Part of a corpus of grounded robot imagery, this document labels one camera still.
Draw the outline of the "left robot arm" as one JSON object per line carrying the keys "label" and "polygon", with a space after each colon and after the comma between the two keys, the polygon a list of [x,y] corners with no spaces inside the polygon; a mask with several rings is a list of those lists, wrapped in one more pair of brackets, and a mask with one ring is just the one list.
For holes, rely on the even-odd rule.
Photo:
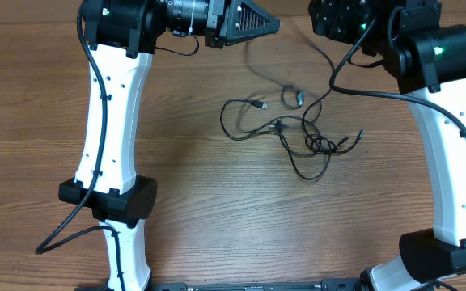
{"label": "left robot arm", "polygon": [[276,33],[277,18],[252,1],[87,0],[78,11],[91,85],[86,140],[75,176],[61,200],[91,209],[104,232],[110,277],[106,290],[145,290],[150,284],[145,224],[157,183],[135,170],[142,91],[157,39],[191,36],[220,49]]}

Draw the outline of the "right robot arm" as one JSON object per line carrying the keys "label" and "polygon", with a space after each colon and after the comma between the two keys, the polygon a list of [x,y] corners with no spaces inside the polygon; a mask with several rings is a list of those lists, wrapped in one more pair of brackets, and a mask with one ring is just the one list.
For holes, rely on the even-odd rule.
{"label": "right robot arm", "polygon": [[309,4],[316,35],[383,58],[394,99],[417,122],[434,198],[431,228],[403,234],[399,255],[363,271],[357,290],[430,290],[466,274],[466,26],[444,27],[432,0]]}

